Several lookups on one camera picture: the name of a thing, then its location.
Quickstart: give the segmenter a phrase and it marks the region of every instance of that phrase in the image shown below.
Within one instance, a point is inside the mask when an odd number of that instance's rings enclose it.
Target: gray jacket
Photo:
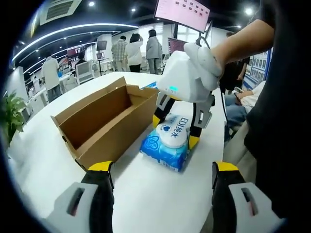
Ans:
[[[150,37],[147,42],[146,59],[162,59],[162,45],[157,40],[157,37]]]

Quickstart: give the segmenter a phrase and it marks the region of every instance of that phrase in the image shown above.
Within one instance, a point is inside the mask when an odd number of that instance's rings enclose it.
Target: man in plaid shirt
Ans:
[[[125,40],[126,37],[124,35],[121,36],[117,43],[115,43],[111,48],[113,60],[116,63],[117,70],[124,72],[127,70],[127,61],[125,56],[125,47],[127,46],[127,43]]]

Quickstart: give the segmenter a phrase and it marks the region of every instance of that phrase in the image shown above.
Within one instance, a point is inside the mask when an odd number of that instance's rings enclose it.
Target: person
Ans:
[[[83,62],[86,62],[86,60],[84,60],[84,56],[85,56],[85,54],[84,54],[84,52],[80,52],[79,54],[78,54],[78,62],[76,63],[76,65],[74,66],[74,68],[75,69],[77,69],[77,65],[78,64],[81,64],[81,63],[83,63]]]
[[[241,125],[246,115],[255,106],[266,81],[259,83],[253,90],[243,93],[225,95],[225,105],[228,122],[225,126],[225,142],[230,140],[229,129]]]
[[[62,94],[60,92],[60,84],[58,77],[59,65],[56,59],[52,58],[51,52],[46,52],[46,60],[42,65],[42,77],[44,77],[45,88],[48,92],[49,103]]]
[[[147,42],[146,59],[149,64],[151,74],[158,74],[158,68],[162,59],[162,45],[156,37],[156,31],[149,31],[149,40]]]
[[[227,32],[226,36],[229,38],[234,35],[233,32]],[[250,58],[240,59],[234,62],[230,62],[225,65],[224,74],[219,81],[220,91],[225,93],[226,90],[233,91],[237,86],[242,87],[244,75],[246,72],[247,64],[249,64]]]
[[[291,201],[295,200],[290,186],[295,176],[292,156],[299,155],[304,160],[308,151],[309,128],[302,112],[307,106],[305,93],[309,83],[302,69],[307,67],[307,60],[301,59],[308,50],[305,34],[299,27],[305,13],[293,13],[295,6],[303,5],[303,1],[262,0],[250,24],[210,51],[216,66],[223,71],[226,64],[273,46],[266,85],[246,122],[225,147],[223,160],[238,161],[245,151],[256,159],[256,186],[272,201],[272,210],[278,217],[289,216]],[[240,158],[233,158],[237,145],[245,149],[236,154]]]
[[[113,61],[116,64],[117,70],[123,72],[126,72],[127,70],[127,62],[125,58],[125,48],[127,43],[125,41],[126,37],[123,35],[111,48]]]
[[[142,63],[140,47],[142,43],[143,38],[138,33],[134,33],[131,36],[130,43],[125,48],[127,63],[131,72],[140,73],[140,65]]]

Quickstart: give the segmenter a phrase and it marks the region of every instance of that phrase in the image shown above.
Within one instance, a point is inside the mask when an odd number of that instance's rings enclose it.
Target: ceiling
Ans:
[[[90,2],[94,2],[94,6],[89,6]],[[51,3],[63,3],[62,8],[54,7],[49,11],[47,6]],[[198,0],[201,4],[210,9],[209,20],[213,21],[213,26],[227,30],[238,30],[237,25],[246,25],[250,20],[250,16],[244,13],[246,7],[258,9],[260,0]],[[59,29],[91,23],[119,23],[141,26],[145,24],[159,22],[154,19],[154,13],[157,0],[49,0],[45,1],[34,14],[30,20],[29,26],[26,28],[23,35],[20,37],[19,43],[15,47],[14,55],[27,46],[34,40],[57,31]],[[64,11],[63,7],[71,5],[73,8],[72,15],[57,18],[50,22],[40,25],[40,16],[44,19],[52,18],[55,13]],[[103,31],[110,31],[115,34],[118,32],[130,31],[130,27],[117,27],[117,26],[91,26],[76,28],[64,32],[60,32],[49,36],[48,38],[34,44],[26,49],[19,57],[15,59],[15,66],[22,66],[27,70],[33,64],[38,63],[44,57],[44,52],[49,50],[52,53],[58,52],[62,48],[69,48],[79,44],[90,43],[96,41]],[[66,51],[57,54],[57,56],[65,55]],[[31,68],[29,71],[33,72],[41,66],[41,62]],[[25,79],[29,78],[28,71],[25,73]]]

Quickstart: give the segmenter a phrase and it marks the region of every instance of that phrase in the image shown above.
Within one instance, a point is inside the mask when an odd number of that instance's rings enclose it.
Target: tissue pack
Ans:
[[[191,119],[169,114],[142,141],[140,152],[170,169],[180,171],[187,159]]]

